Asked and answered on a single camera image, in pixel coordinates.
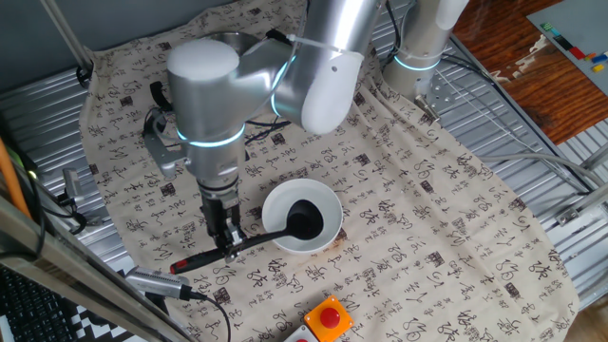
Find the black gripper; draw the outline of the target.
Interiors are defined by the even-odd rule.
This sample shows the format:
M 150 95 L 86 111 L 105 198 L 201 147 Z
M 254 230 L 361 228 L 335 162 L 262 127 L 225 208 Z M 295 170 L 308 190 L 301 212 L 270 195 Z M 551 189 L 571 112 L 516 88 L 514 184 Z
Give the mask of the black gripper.
M 224 260 L 233 262 L 238 258 L 246 239 L 240 227 L 238 187 L 234 183 L 212 188 L 200 183 L 199 190 L 207 233 L 214 239 L 217 248 L 225 253 Z

